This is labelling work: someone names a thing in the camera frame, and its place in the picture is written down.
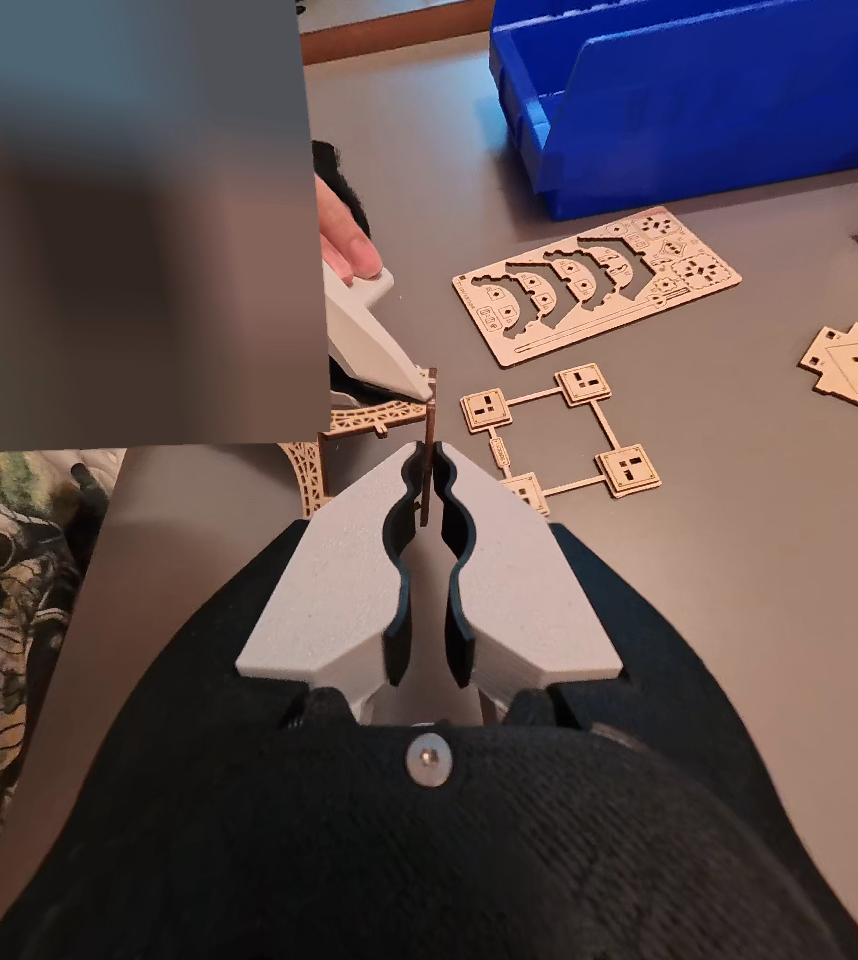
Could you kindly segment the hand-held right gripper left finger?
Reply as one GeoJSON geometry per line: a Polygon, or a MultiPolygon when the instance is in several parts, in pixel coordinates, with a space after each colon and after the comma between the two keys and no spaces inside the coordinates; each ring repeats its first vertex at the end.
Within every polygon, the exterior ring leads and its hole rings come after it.
{"type": "Polygon", "coordinates": [[[412,442],[320,509],[236,660],[249,678],[335,689],[369,722],[411,655],[411,581],[423,443],[412,442]]]}

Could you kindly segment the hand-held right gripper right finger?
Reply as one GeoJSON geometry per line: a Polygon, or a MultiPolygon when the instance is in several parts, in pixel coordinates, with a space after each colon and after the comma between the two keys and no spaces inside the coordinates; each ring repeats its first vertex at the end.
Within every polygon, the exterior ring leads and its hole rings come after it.
{"type": "Polygon", "coordinates": [[[441,441],[434,485],[455,558],[445,649],[458,686],[506,713],[523,690],[617,678],[623,662],[542,515],[441,441]]]}

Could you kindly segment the wooden lattice tower side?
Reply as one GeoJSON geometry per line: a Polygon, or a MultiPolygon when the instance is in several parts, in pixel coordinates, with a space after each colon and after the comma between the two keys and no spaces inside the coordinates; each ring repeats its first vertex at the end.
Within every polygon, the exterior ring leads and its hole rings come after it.
{"type": "MultiPolygon", "coordinates": [[[[429,368],[418,370],[427,385],[428,370],[429,368]]],[[[326,440],[365,433],[374,433],[377,438],[384,439],[392,428],[425,423],[426,404],[427,402],[393,399],[358,410],[335,411],[332,413],[330,429],[318,433],[314,441],[279,442],[279,449],[285,453],[295,473],[303,519],[309,521],[315,512],[333,499],[328,490],[323,456],[323,443],[326,440]]]]}
{"type": "Polygon", "coordinates": [[[419,507],[420,527],[428,526],[430,519],[431,496],[433,489],[433,461],[435,453],[435,415],[437,400],[437,368],[428,370],[428,385],[431,388],[431,398],[426,404],[425,442],[422,471],[422,490],[419,507]]]}

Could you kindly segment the person's left hand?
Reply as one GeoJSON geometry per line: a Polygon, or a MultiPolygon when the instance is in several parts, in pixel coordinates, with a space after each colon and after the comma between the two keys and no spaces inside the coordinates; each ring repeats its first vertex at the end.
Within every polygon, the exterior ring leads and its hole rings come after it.
{"type": "Polygon", "coordinates": [[[323,261],[347,286],[355,279],[378,279],[383,270],[382,258],[348,206],[318,174],[315,196],[323,261]]]}

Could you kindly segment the wooden sheet with arch cutouts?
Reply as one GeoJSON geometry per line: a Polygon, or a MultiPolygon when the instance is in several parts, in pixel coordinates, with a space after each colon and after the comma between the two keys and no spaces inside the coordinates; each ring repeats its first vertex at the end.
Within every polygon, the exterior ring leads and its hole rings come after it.
{"type": "Polygon", "coordinates": [[[453,278],[511,368],[732,288],[741,276],[662,206],[453,278]]]}

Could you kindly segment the blue plastic bin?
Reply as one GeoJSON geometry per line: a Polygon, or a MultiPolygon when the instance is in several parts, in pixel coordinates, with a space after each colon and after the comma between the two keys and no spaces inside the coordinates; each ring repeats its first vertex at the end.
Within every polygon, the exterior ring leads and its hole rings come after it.
{"type": "Polygon", "coordinates": [[[858,1],[500,1],[490,70],[555,220],[858,168],[858,1]]]}

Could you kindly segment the wooden square frame with pads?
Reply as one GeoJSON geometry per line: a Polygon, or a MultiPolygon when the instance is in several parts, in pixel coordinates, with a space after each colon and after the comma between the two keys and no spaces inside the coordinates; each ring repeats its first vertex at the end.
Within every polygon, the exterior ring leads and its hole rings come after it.
{"type": "Polygon", "coordinates": [[[547,518],[550,515],[548,500],[567,493],[603,485],[613,499],[621,499],[661,486],[646,450],[638,443],[620,444],[603,414],[601,402],[611,398],[612,390],[597,364],[557,371],[554,381],[550,389],[516,397],[507,397],[500,388],[492,388],[466,394],[459,400],[468,432],[487,435],[494,464],[503,476],[500,480],[503,487],[547,518]],[[594,457],[596,475],[544,488],[534,472],[513,472],[506,443],[498,430],[512,425],[514,408],[551,398],[561,399],[568,409],[588,408],[609,449],[594,457]]]}

